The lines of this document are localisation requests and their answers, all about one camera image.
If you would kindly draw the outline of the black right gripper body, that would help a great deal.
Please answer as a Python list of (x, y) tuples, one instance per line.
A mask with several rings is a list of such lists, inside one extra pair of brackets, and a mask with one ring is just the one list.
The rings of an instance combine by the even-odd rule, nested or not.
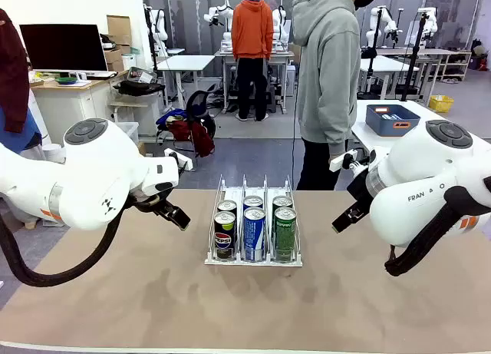
[(366, 216), (370, 212), (373, 199), (380, 192), (378, 169), (365, 169), (348, 185), (348, 193), (355, 203), (348, 209), (348, 216)]

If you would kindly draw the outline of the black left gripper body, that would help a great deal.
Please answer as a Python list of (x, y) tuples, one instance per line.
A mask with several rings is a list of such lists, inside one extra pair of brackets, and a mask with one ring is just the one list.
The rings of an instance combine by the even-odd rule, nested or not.
[(167, 200), (173, 187), (163, 186), (163, 190), (158, 190), (156, 194), (147, 196), (140, 190), (135, 190), (129, 194), (129, 207), (135, 207), (143, 213), (172, 213), (173, 205)]

